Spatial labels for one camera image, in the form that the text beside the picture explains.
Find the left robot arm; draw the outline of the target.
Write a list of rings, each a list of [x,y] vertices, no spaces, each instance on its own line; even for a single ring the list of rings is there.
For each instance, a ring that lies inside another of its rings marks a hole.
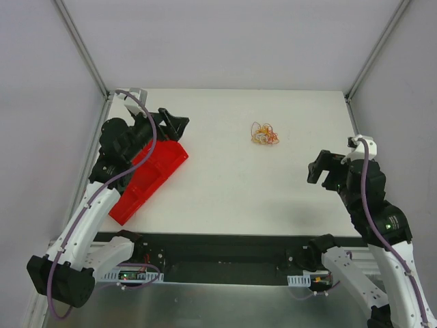
[[[107,120],[101,128],[100,149],[83,198],[68,225],[43,256],[32,256],[27,272],[37,292],[49,304],[62,302],[82,307],[97,279],[125,261],[136,266],[144,249],[129,232],[122,232],[97,252],[88,253],[103,219],[109,214],[133,177],[133,161],[144,149],[147,157],[158,142],[179,141],[189,123],[187,117],[171,115],[165,108],[133,116],[134,124],[121,118]]]

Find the right aluminium frame post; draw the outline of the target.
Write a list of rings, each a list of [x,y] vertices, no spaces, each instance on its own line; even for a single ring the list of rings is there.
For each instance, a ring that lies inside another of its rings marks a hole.
[[[371,49],[370,53],[368,54],[363,66],[359,70],[356,78],[354,79],[353,83],[351,84],[349,90],[345,93],[345,100],[346,103],[351,103],[354,95],[358,91],[358,88],[360,87],[361,83],[363,82],[364,78],[366,77],[367,73],[373,66],[374,62],[376,61],[377,57],[383,50],[385,44],[388,42],[389,38],[391,37],[391,34],[394,32],[395,28],[398,26],[400,20],[404,16],[406,10],[412,3],[411,0],[401,0],[395,7],[395,10],[391,14],[391,17],[385,27],[383,28],[380,36],[378,37],[376,43],[374,44],[373,48]]]

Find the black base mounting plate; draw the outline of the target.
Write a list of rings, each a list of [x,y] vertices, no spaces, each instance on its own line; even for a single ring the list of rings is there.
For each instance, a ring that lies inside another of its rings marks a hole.
[[[96,242],[132,237],[133,258],[153,264],[165,283],[285,286],[304,271],[299,262],[322,269],[305,247],[312,236],[247,236],[99,232]]]

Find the left aluminium frame post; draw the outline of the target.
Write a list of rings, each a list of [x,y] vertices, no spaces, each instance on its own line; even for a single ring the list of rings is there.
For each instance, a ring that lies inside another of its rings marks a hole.
[[[69,36],[71,37],[75,48],[81,56],[81,59],[83,60],[86,69],[88,69],[94,83],[96,84],[102,96],[108,98],[111,95],[111,91],[106,86],[106,83],[104,82],[98,70],[98,67],[94,62],[91,53],[89,52],[65,1],[54,0],[52,1],[52,4],[60,15],[60,18],[63,21],[63,24]]]

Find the red plastic divided tray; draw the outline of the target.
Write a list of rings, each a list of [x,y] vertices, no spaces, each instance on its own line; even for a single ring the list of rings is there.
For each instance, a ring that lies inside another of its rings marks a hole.
[[[187,158],[188,154],[179,142],[158,141],[151,157],[135,170],[109,216],[121,226],[124,225]]]

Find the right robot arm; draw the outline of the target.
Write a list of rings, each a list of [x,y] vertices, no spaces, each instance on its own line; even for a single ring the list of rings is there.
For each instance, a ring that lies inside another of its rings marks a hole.
[[[412,233],[405,214],[385,199],[386,176],[375,161],[355,159],[328,150],[309,164],[307,181],[339,194],[355,230],[374,256],[384,288],[378,288],[325,234],[309,241],[299,266],[314,272],[327,269],[360,305],[368,327],[435,327],[415,273]]]

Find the aluminium frame post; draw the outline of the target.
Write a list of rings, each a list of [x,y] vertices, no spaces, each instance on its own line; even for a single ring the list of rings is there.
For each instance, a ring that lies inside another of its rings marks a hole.
[[[52,1],[52,4],[60,15],[60,18],[63,21],[63,24],[69,36],[71,37],[75,48],[81,56],[81,59],[83,60],[86,69],[88,69],[94,83],[96,84],[102,96],[108,98],[111,95],[111,91],[106,86],[106,83],[104,82],[98,70],[98,67],[94,62],[91,53],[89,52],[65,1],[54,0]]]
[[[351,84],[349,90],[345,93],[345,100],[346,103],[351,103],[354,95],[358,91],[358,88],[360,87],[361,83],[363,82],[364,78],[366,77],[367,73],[373,66],[374,62],[376,61],[377,57],[383,50],[385,44],[388,42],[389,38],[391,37],[391,34],[394,32],[395,28],[398,26],[400,20],[404,16],[406,10],[412,3],[411,0],[401,0],[395,7],[395,10],[391,14],[391,17],[385,27],[383,28],[380,36],[378,37],[376,43],[374,44],[373,48],[371,49],[370,53],[368,54],[363,66],[359,70],[356,78],[354,79],[353,83]]]

